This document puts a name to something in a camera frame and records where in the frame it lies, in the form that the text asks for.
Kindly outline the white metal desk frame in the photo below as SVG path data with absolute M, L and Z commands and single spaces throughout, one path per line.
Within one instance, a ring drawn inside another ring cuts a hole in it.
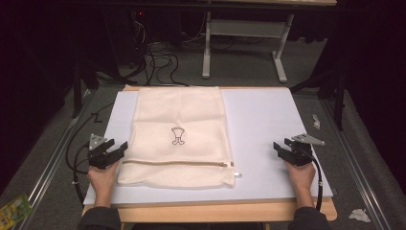
M 280 83 L 287 83 L 287 76 L 282 65 L 282 51 L 289 35 L 294 15 L 289 14 L 283 22 L 246 21 L 231 19 L 212 19 L 206 13 L 205 49 L 203 53 L 202 78 L 208 79 L 211 74 L 211 36 L 246 36 L 260 38 L 277 38 L 279 49 L 272 51 L 272 59 Z

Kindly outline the green printed packet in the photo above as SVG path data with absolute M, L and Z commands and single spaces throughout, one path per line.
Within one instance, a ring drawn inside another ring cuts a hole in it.
M 25 194 L 19 195 L 0 209 L 0 230 L 10 230 L 32 210 L 28 197 Z

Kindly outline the metal floor rail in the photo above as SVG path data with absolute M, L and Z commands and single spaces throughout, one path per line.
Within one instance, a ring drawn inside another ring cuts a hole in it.
M 11 230 L 27 230 L 31 223 L 34 214 L 45 196 L 56 171 L 62 161 L 63 153 L 66 151 L 69 140 L 73 137 L 73 133 L 78 127 L 79 119 L 81 118 L 87 105 L 91 102 L 95 95 L 95 90 L 86 89 L 83 94 L 79 94 L 79 98 L 82 101 L 82 106 L 79 108 L 79 112 L 75 118 L 70 120 L 68 127 L 65 128 L 61 135 L 53 154 L 51 155 L 43 173 L 37 180 L 33 190 L 29 195 L 29 201 L 32 205 L 32 211 L 19 223 L 17 223 Z
M 366 208 L 372 218 L 372 222 L 376 227 L 376 230 L 392 230 L 387 218 L 385 217 L 381 205 L 379 204 L 375 192 L 373 191 L 370 183 L 367 181 L 359 163 L 357 162 L 355 155 L 350 147 L 348 139 L 345 133 L 339 129 L 333 118 L 333 110 L 326 100 L 320 100 L 320 104 L 327 114 L 327 119 L 332 125 L 334 132 L 339 140 L 339 143 L 344 150 L 346 155 L 346 160 L 350 165 L 350 173 L 354 182 L 357 186 L 358 192 L 360 193 Z

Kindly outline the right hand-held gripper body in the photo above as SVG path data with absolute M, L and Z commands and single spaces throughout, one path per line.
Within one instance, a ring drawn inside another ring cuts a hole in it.
M 324 141 L 305 133 L 293 136 L 290 140 L 295 141 L 296 145 L 290 148 L 288 155 L 282 159 L 295 166 L 303 166 L 314 160 L 313 145 L 324 146 L 326 144 Z

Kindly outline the person's right hand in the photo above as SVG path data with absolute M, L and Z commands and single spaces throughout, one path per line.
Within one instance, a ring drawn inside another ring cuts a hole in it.
M 295 166 L 284 162 L 287 167 L 289 178 L 294 190 L 298 192 L 310 191 L 311 184 L 315 176 L 315 169 L 312 163 L 303 166 Z

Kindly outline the black metal stand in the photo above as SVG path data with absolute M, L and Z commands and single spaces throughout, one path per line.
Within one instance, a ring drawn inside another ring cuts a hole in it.
M 99 82 L 96 77 L 96 72 L 92 66 L 85 61 L 77 61 L 74 66 L 73 75 L 73 95 L 74 95 L 74 111 L 73 118 L 77 118 L 82 108 L 82 93 L 81 84 L 90 90 L 96 90 L 99 88 Z
M 319 87 L 318 98 L 322 100 L 335 98 L 333 121 L 340 130 L 343 130 L 342 113 L 344 106 L 345 78 L 348 69 L 343 64 L 338 64 L 332 69 L 314 75 L 309 79 L 289 88 L 291 93 L 299 92 L 308 87 Z

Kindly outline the person's left hand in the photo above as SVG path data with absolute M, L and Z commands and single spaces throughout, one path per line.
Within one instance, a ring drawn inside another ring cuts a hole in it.
M 101 170 L 97 167 L 90 166 L 88 171 L 88 178 L 94 190 L 97 193 L 110 192 L 115 183 L 115 173 L 118 162 L 113 163 L 107 169 Z

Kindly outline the cream mesh laundry bag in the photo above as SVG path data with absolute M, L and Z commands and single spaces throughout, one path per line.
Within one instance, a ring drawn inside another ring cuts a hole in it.
M 233 187 L 235 172 L 219 88 L 138 91 L 119 183 L 176 189 Z

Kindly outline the large crumpled white tissue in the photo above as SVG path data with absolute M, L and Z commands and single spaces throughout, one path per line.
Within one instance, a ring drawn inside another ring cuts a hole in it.
M 371 219 L 368 217 L 365 209 L 354 209 L 349 215 L 350 219 L 356 219 L 366 223 L 371 222 Z

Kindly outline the white foam board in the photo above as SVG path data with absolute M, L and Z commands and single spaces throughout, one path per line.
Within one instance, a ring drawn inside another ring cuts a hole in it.
M 114 205 L 290 199 L 295 196 L 287 169 L 273 148 L 305 133 L 290 91 L 283 87 L 221 90 L 231 152 L 239 176 L 234 187 L 163 189 L 115 187 Z

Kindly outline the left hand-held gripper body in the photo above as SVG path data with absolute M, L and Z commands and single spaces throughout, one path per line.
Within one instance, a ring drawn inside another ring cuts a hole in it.
M 107 138 L 95 134 L 90 135 L 87 159 L 90 166 L 97 167 L 101 170 L 108 168 L 111 164 L 120 159 L 111 159 L 108 151 L 103 151 L 101 145 L 108 141 Z

